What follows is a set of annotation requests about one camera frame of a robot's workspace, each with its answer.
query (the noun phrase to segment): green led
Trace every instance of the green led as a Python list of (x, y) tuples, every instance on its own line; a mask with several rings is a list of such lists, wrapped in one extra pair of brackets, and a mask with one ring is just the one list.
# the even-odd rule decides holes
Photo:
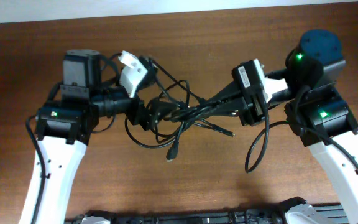
[(323, 111), (323, 112), (320, 113), (320, 117), (321, 117), (321, 118), (325, 118), (325, 117), (327, 117), (327, 116), (328, 116), (328, 114), (327, 114), (325, 111)]
[(299, 53), (299, 54), (296, 55), (296, 58), (297, 58), (298, 60), (301, 60), (302, 57), (303, 57), (303, 54), (301, 54), (301, 53)]

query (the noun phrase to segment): wooden board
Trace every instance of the wooden board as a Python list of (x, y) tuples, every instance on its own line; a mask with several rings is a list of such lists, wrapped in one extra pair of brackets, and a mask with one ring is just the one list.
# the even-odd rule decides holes
[[(151, 55), (208, 98), (231, 82), (231, 69), (240, 62), (258, 58), (265, 72), (283, 68), (302, 33), (317, 28), (335, 32), (342, 41), (347, 65), (337, 88), (358, 120), (358, 2), (0, 24), (0, 223), (17, 223), (21, 215), (34, 159), (24, 121), (62, 79), (66, 50)], [(111, 75), (108, 70), (104, 78)], [(157, 92), (153, 87), (141, 94), (149, 100)], [(270, 117), (272, 122), (285, 119), (283, 107)], [(288, 127), (272, 130), (264, 160), (246, 174), (246, 152), (263, 125), (243, 127), (237, 118), (212, 121), (236, 137), (191, 128), (181, 137), (178, 158), (167, 163), (167, 149), (134, 144), (124, 130), (124, 115), (118, 116), (109, 131), (91, 137), (67, 217), (90, 209), (164, 213), (249, 208), (295, 196), (311, 203), (337, 202), (322, 168)], [(101, 126), (108, 122), (102, 119)], [(152, 143), (150, 133), (131, 130)]]

